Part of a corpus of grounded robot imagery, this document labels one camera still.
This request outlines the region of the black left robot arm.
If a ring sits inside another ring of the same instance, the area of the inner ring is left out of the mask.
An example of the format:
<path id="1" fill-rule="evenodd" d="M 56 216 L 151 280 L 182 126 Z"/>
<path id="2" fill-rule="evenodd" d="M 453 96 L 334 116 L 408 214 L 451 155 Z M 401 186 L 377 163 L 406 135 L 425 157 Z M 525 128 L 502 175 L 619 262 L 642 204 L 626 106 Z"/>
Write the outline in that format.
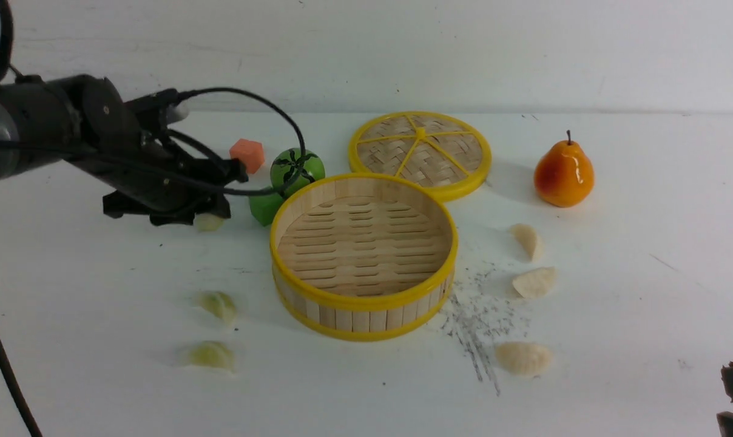
<path id="1" fill-rule="evenodd" d="M 184 117 L 180 103 L 175 89 L 125 102 L 111 81 L 89 75 L 0 85 L 0 181 L 66 161 L 113 188 L 103 197 L 108 217 L 145 215 L 154 226 L 228 219 L 218 189 L 247 182 L 245 164 L 170 129 Z"/>

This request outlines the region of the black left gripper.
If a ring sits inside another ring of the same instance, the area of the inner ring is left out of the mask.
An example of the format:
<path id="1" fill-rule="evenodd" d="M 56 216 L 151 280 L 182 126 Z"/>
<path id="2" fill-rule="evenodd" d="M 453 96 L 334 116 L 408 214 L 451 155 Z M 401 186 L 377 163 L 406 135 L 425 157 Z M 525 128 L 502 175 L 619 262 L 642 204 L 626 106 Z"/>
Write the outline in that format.
<path id="1" fill-rule="evenodd" d="M 192 92 L 168 88 L 130 101 L 114 88 L 74 88 L 69 95 L 81 142 L 69 161 L 113 188 L 103 196 L 104 215 L 150 216 L 153 226 L 192 226 L 200 215 L 231 218 L 225 189 L 248 181 L 244 164 L 171 128 Z"/>

